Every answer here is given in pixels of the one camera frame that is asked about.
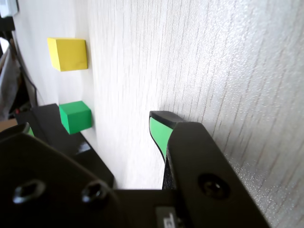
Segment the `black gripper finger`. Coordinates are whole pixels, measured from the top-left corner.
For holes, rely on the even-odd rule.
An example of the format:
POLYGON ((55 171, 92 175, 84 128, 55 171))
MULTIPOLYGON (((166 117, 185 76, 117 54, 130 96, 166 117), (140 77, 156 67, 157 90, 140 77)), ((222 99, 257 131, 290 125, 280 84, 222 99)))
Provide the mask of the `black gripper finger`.
POLYGON ((17 127, 0 134, 3 228, 122 228, 113 191, 63 153, 17 127))
POLYGON ((269 227, 203 124, 150 111, 149 130, 165 162, 162 187, 176 190, 185 227, 269 227))

